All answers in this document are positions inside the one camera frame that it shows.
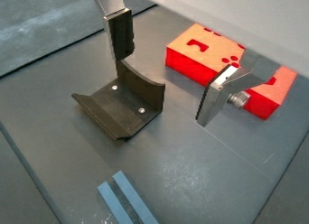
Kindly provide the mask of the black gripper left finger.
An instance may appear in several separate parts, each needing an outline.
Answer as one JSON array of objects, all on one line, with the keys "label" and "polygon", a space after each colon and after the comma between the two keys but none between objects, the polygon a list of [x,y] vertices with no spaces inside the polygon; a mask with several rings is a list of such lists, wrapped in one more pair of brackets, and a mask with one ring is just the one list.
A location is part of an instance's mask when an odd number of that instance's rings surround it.
[{"label": "black gripper left finger", "polygon": [[124,60],[134,52],[131,10],[123,0],[94,0],[103,15],[115,61]]}]

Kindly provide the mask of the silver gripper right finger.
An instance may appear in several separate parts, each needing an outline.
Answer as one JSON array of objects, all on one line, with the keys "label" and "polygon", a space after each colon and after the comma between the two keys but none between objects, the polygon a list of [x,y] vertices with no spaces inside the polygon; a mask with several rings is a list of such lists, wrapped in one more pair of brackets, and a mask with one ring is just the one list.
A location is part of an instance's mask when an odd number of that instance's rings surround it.
[{"label": "silver gripper right finger", "polygon": [[229,98],[266,83],[278,68],[277,62],[253,50],[245,50],[241,56],[241,67],[227,65],[205,87],[195,115],[197,123],[206,126],[229,102]]}]

